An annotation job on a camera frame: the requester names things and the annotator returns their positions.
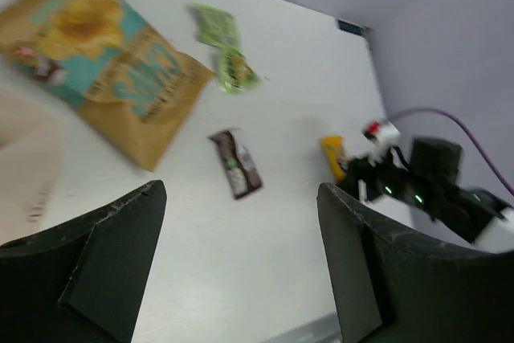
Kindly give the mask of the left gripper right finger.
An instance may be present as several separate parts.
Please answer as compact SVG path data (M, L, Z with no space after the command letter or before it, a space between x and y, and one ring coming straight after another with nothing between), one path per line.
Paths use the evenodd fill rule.
M512 341L510 251L445 243L330 183L317 208L343 341Z

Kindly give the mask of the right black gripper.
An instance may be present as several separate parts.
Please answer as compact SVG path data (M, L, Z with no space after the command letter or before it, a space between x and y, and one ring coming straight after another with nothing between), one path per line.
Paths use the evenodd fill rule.
M367 202L387 196L408 206L426 208L426 185L410 170L396 166L391 154L384 161L375 164L371 164L367 157L349 161L345 193L360 200L361 182L365 185Z

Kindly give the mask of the yellow m&m's packet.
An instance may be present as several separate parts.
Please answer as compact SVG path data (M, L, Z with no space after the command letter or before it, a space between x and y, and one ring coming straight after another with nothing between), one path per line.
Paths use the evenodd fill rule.
M320 145L328 161L336 182L346 178L348 171L348 158L345 151L345 139L341 136L323 137Z

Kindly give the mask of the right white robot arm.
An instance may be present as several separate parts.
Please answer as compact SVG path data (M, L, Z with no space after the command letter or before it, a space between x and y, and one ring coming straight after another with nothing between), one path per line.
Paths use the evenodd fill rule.
M458 185L462 152L456 143L418 137L406 160L397 145L387 145L376 161L370 155L348 161L337 186L359 200L363 184L367 202L395 199L482 251L513 251L513 206L486 190Z

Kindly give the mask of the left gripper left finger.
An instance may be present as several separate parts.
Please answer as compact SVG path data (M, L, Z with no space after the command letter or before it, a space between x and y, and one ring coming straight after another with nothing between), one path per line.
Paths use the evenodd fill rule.
M154 180L1 246L3 342L130 342L166 206Z

